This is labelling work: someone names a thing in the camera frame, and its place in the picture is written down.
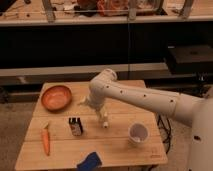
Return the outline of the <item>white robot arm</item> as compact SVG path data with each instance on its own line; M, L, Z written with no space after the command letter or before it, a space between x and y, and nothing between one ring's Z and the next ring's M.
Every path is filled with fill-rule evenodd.
M112 69L104 69L89 82L81 104L99 112L106 98L165 115L192 129L187 171L213 171L213 95L207 98L184 93L127 86L117 82Z

